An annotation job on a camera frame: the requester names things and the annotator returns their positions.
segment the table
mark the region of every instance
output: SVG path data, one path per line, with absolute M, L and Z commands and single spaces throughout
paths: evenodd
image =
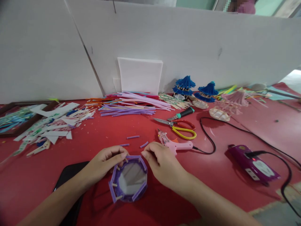
M 278 88 L 288 90 L 283 84 Z M 73 102 L 83 104 L 85 101 Z M 271 100 L 266 104 L 269 108 L 253 100 L 251 103 L 243 109 L 242 115 L 234 116 L 230 123 L 251 130 L 301 161 L 301 154 L 298 153 L 301 114 Z M 205 138 L 199 119 L 210 117 L 208 110 L 212 107 L 213 104 L 209 104 L 206 110 L 195 108 L 194 114 L 185 117 L 197 127 L 194 145 L 207 152 L 212 151 L 212 145 Z M 154 117 L 167 119 L 178 112 L 180 111 L 157 110 Z M 15 225 L 49 196 L 65 166 L 91 160 L 105 147 L 129 143 L 130 146 L 126 147 L 129 153 L 139 155 L 143 150 L 139 146 L 146 141 L 159 142 L 157 128 L 167 132 L 172 140 L 177 138 L 179 142 L 185 141 L 172 132 L 169 126 L 150 120 L 152 116 L 100 117 L 98 112 L 94 116 L 94 119 L 86 120 L 80 127 L 72 130 L 72 140 L 60 139 L 56 145 L 51 145 L 50 149 L 27 158 L 26 153 L 36 148 L 31 146 L 0 168 L 1 225 Z M 276 153 L 274 150 L 257 138 L 223 122 L 206 120 L 204 125 L 216 143 L 216 153 L 204 155 L 196 150 L 179 151 L 177 159 L 188 172 L 247 212 L 281 199 L 275 191 L 281 187 L 288 171 L 279 159 L 268 155 L 261 156 L 282 176 L 281 179 L 271 182 L 270 187 L 264 187 L 243 172 L 231 156 L 225 155 L 229 144 L 244 144 L 253 151 L 266 150 Z M 140 138 L 126 140 L 126 137 L 135 135 L 140 135 Z M 0 139 L 0 161 L 17 150 L 20 144 L 21 142 L 13 141 L 13 138 Z M 289 164 L 293 171 L 291 184 L 300 182 L 299 170 L 292 163 Z M 154 178 L 150 167 L 148 189 L 141 200 L 135 203 L 113 204 L 108 188 L 110 178 L 111 176 L 107 175 L 85 194 L 77 225 L 177 225 L 200 218 L 190 203 Z

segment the pink glue gun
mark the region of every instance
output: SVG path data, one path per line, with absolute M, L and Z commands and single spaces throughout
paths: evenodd
M 177 155 L 177 150 L 190 150 L 193 149 L 193 143 L 191 141 L 187 141 L 185 143 L 176 143 L 168 139 L 166 136 L 167 133 L 162 132 L 158 129 L 158 137 L 161 141 L 161 144 L 168 147 L 174 155 Z

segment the wooden frame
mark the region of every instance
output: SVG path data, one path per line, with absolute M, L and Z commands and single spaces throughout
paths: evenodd
M 44 107 L 43 111 L 50 111 L 53 109 L 58 103 L 56 101 L 28 101 L 28 102 L 12 102 L 10 104 L 5 105 L 4 107 L 0 108 L 0 115 L 4 114 L 5 112 L 8 112 L 9 110 L 13 109 L 16 106 L 19 107 L 25 107 L 28 105 L 38 105 L 38 104 L 47 104 L 46 107 Z M 34 123 L 36 123 L 39 119 L 41 119 L 43 116 L 36 114 L 33 117 L 31 117 L 29 120 L 24 122 L 22 125 L 20 125 L 18 128 L 16 128 L 13 132 L 4 132 L 0 133 L 0 138 L 3 137 L 17 137 L 27 129 L 29 129 Z

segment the power cord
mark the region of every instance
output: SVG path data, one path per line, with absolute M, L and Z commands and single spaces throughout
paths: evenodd
M 217 119 L 214 119 L 214 118 L 209 118 L 209 117 L 202 117 L 202 118 L 200 119 L 200 124 L 201 124 L 201 128 L 202 128 L 204 134 L 206 135 L 206 137 L 208 137 L 208 139 L 209 139 L 210 142 L 212 143 L 213 151 L 212 151 L 212 152 L 204 152 L 204 151 L 198 149 L 198 148 L 195 147 L 195 146 L 193 147 L 193 149 L 199 150 L 200 152 L 202 152 L 202 153 L 204 153 L 204 154 L 207 154 L 207 155 L 213 154 L 213 153 L 216 151 L 216 145 L 215 145 L 214 141 L 211 139 L 211 137 L 210 137 L 210 136 L 207 134 L 207 132 L 205 131 L 205 129 L 204 129 L 204 127 L 203 127 L 202 119 L 211 119 L 211 120 L 214 120 L 214 121 L 223 122 L 223 123 L 228 124 L 228 125 L 230 125 L 230 126 L 236 128 L 236 129 L 238 129 L 238 130 L 240 130 L 240 131 L 247 132 L 247 133 L 249 133 L 249 134 L 251 134 L 251 135 L 257 137 L 258 139 L 260 139 L 262 142 L 264 142 L 265 144 L 267 144 L 268 146 L 270 146 L 270 147 L 273 148 L 274 150 L 279 151 L 280 153 L 282 153 L 282 154 L 284 154 L 284 155 L 290 157 L 292 160 L 294 160 L 294 161 L 298 164 L 298 166 L 299 166 L 300 169 L 301 169 L 301 164 L 300 164 L 296 159 L 294 159 L 294 158 L 293 158 L 292 156 L 290 156 L 289 154 L 286 154 L 285 152 L 279 150 L 278 148 L 275 148 L 274 146 L 270 145 L 268 142 L 266 142 L 265 140 L 263 140 L 262 138 L 260 138 L 260 137 L 257 136 L 256 134 L 254 134 L 254 133 L 252 133 L 252 132 L 250 132 L 250 131 L 247 131 L 247 130 L 243 130 L 243 129 L 241 129 L 241 128 L 238 128 L 238 127 L 236 127 L 236 126 L 234 126 L 234 125 L 232 125 L 232 124 L 230 124 L 230 123 L 228 123 L 228 122 L 224 122 L 224 121 L 217 120 Z M 291 179 L 292 179 L 292 169 L 290 168 L 290 166 L 288 165 L 288 163 L 287 163 L 283 158 L 281 158 L 280 156 L 278 156 L 278 155 L 276 155 L 276 154 L 274 154 L 274 153 L 271 153 L 271 152 L 267 152 L 267 151 L 254 151 L 254 152 L 246 153 L 246 156 L 249 157 L 249 158 L 252 158 L 252 157 L 255 157 L 255 156 L 258 156 L 258 155 L 261 155 L 261 154 L 271 154 L 271 155 L 274 155 L 274 156 L 276 156 L 277 158 L 281 159 L 281 161 L 283 161 L 284 164 L 287 166 L 287 168 L 288 168 L 288 178 L 286 179 L 286 181 L 285 181 L 285 182 L 283 183 L 283 185 L 281 186 L 281 190 L 280 190 L 280 191 L 281 191 L 281 194 L 282 194 L 283 198 L 284 198 L 285 201 L 288 203 L 288 205 L 291 207 L 291 209 L 295 212 L 295 214 L 296 214 L 298 217 L 301 218 L 301 216 L 297 213 L 297 211 L 295 210 L 295 208 L 292 206 L 292 204 L 289 202 L 289 200 L 287 199 L 286 195 L 284 194 L 285 188 L 286 188 L 287 185 L 291 182 Z

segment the blue straw pagoda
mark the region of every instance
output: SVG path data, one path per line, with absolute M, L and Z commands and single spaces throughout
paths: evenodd
M 205 101 L 207 103 L 212 103 L 215 102 L 215 99 L 213 96 L 218 95 L 218 91 L 214 89 L 215 87 L 215 82 L 210 82 L 208 83 L 207 86 L 199 87 L 198 90 L 200 91 L 199 93 L 195 93 L 194 96 L 202 101 Z
M 187 100 L 188 96 L 192 95 L 192 90 L 190 88 L 195 87 L 195 83 L 190 79 L 190 75 L 186 76 L 183 79 L 179 79 L 176 81 L 176 85 L 173 88 L 174 94 L 173 97 L 181 95 L 183 96 L 183 100 Z

